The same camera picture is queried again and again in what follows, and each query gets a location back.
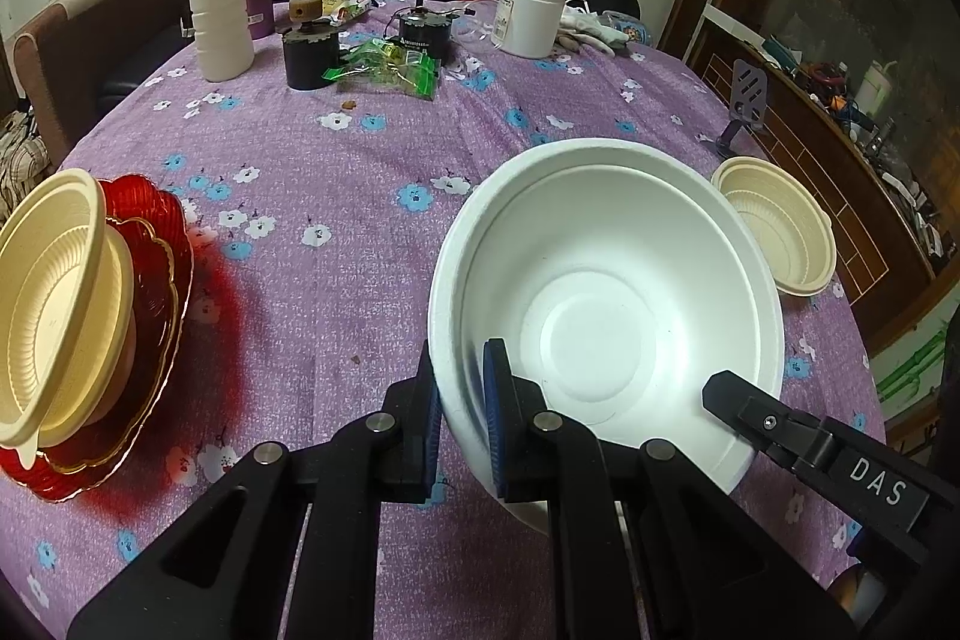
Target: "wooden cabinet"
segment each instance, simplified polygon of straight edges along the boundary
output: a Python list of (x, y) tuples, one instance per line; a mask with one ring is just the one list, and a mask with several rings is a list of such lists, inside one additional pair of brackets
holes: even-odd
[(737, 58), (766, 68), (766, 128), (757, 143), (805, 185), (832, 220), (837, 272), (871, 355), (886, 327), (928, 288), (933, 269), (885, 187), (833, 119), (751, 47), (704, 21), (690, 67), (730, 101)]

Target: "label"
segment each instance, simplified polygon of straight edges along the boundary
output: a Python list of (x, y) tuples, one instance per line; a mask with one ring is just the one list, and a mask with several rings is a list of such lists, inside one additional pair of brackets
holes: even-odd
[(829, 476), (837, 485), (848, 486), (875, 516), (884, 516), (906, 531), (930, 498), (923, 488), (853, 448), (843, 448), (830, 466)]
[(510, 28), (510, 15), (514, 13), (514, 3), (511, 0), (500, 0), (496, 6), (496, 19), (493, 21), (493, 42), (499, 47), (507, 38)]

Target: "large white foam bowl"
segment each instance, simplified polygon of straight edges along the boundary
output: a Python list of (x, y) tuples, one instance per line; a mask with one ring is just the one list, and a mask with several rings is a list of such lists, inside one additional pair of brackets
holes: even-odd
[[(707, 413), (731, 369), (779, 397), (784, 324), (749, 229), (703, 177), (646, 145), (541, 145), (467, 199), (434, 272), (428, 315), (443, 413), (491, 494), (481, 376), (504, 338), (515, 374), (597, 437), (675, 443), (724, 491), (752, 448)], [(509, 504), (546, 531), (544, 504)]]

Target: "screw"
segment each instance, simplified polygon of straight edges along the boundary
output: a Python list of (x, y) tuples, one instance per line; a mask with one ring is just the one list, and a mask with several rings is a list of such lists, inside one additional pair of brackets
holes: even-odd
[(652, 439), (647, 443), (647, 456), (657, 461), (670, 461), (677, 455), (677, 449), (665, 439)]
[(560, 418), (560, 415), (554, 413), (553, 410), (546, 410), (534, 415), (534, 426), (541, 432), (556, 432), (563, 426), (563, 418)]
[(261, 442), (253, 449), (253, 461), (272, 464), (283, 456), (283, 446), (278, 442)]
[(367, 416), (367, 428), (371, 432), (389, 432), (397, 423), (390, 413), (372, 413)]

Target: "white jar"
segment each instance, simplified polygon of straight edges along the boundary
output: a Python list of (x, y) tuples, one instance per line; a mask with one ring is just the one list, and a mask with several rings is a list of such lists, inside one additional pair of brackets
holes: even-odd
[(500, 0), (493, 44), (521, 58), (550, 54), (566, 0)]
[(240, 76), (253, 63), (247, 0), (190, 0), (197, 62), (208, 82)]

